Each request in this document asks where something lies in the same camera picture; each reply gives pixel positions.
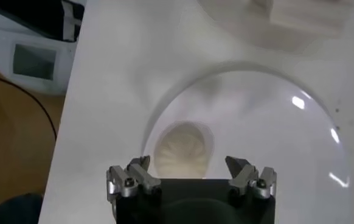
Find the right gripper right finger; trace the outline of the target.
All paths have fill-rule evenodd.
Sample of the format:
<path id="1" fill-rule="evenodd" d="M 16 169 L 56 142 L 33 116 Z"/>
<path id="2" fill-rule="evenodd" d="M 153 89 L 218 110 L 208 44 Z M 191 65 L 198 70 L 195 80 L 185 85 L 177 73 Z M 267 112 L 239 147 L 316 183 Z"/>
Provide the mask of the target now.
<path id="1" fill-rule="evenodd" d="M 225 157 L 232 178 L 229 185 L 232 192 L 243 197 L 251 193 L 255 198 L 266 200 L 276 197 L 277 173 L 272 167 L 264 167 L 261 172 L 246 159 Z"/>

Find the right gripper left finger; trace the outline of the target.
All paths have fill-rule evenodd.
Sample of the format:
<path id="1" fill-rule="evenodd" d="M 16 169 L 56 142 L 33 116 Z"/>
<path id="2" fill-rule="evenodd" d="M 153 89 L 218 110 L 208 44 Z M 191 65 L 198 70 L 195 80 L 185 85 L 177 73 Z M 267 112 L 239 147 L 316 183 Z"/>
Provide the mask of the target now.
<path id="1" fill-rule="evenodd" d="M 150 156 L 134 158 L 123 169 L 121 166 L 111 166 L 106 171 L 107 200 L 112 203 L 118 197 L 135 197 L 139 189 L 145 194 L 157 194 L 161 190 L 161 180 L 151 176 L 147 170 Z"/>

